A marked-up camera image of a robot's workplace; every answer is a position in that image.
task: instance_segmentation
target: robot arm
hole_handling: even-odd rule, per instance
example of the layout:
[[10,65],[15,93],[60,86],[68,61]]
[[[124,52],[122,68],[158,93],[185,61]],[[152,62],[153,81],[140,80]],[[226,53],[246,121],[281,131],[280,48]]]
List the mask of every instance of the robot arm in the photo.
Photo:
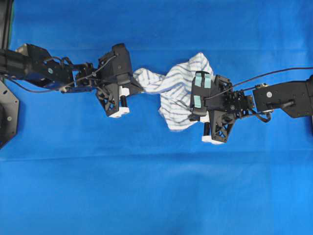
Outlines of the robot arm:
[[[284,110],[292,118],[313,115],[313,75],[306,81],[292,81],[272,86],[257,85],[233,91],[228,78],[198,71],[192,82],[191,121],[204,122],[203,141],[227,142],[237,119],[256,116],[269,122],[274,109]],[[253,90],[253,97],[245,91]]]

